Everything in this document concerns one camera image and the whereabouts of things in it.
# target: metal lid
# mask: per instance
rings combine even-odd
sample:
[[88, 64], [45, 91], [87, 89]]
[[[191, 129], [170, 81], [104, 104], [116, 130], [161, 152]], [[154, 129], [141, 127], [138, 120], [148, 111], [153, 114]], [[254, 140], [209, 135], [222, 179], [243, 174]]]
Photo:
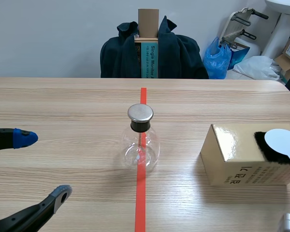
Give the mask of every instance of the metal lid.
[[128, 117], [137, 123], [149, 122], [154, 116], [154, 111], [148, 105], [136, 104], [129, 108]]

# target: black bristles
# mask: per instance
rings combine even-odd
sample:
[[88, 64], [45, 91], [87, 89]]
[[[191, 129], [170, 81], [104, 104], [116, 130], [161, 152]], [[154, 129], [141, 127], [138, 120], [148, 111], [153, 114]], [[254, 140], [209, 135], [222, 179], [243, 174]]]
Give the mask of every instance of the black bristles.
[[265, 132], [255, 133], [255, 139], [257, 141], [259, 149], [264, 154], [267, 161], [276, 162], [279, 164], [290, 164], [289, 157], [271, 149], [269, 145], [266, 143], [264, 137], [265, 137]]

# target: red tape line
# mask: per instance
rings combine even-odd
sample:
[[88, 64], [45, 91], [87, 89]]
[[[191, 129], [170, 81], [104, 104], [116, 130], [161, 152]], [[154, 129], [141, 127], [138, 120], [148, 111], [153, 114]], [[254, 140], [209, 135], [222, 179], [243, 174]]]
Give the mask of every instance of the red tape line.
[[[147, 104], [147, 89], [141, 88], [141, 104]], [[146, 232], [146, 133], [141, 134], [140, 159], [137, 164], [135, 232]]]

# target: wooden table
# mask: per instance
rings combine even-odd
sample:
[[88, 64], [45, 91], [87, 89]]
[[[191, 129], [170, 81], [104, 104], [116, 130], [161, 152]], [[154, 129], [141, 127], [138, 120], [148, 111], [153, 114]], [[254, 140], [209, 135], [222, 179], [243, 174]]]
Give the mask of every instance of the wooden table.
[[276, 231], [290, 185], [211, 187], [199, 155], [211, 123], [290, 123], [290, 93], [272, 81], [0, 78], [0, 128], [39, 135], [0, 151], [0, 219], [70, 184], [41, 231], [133, 232], [136, 173], [122, 166], [118, 142], [141, 87], [161, 139], [147, 232]]

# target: silver metal object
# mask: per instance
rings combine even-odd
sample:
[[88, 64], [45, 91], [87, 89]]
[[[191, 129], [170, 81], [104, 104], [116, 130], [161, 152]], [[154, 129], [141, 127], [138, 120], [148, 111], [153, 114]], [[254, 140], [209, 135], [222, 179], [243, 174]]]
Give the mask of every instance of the silver metal object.
[[71, 195], [72, 188], [70, 185], [61, 185], [57, 187], [50, 195], [56, 198], [54, 214], [57, 210], [62, 206], [62, 204], [67, 200], [67, 198]]
[[290, 214], [285, 214], [279, 222], [278, 232], [290, 232]]
[[145, 123], [150, 121], [153, 116], [153, 109], [145, 104], [135, 104], [131, 106], [128, 110], [128, 117], [133, 122]]

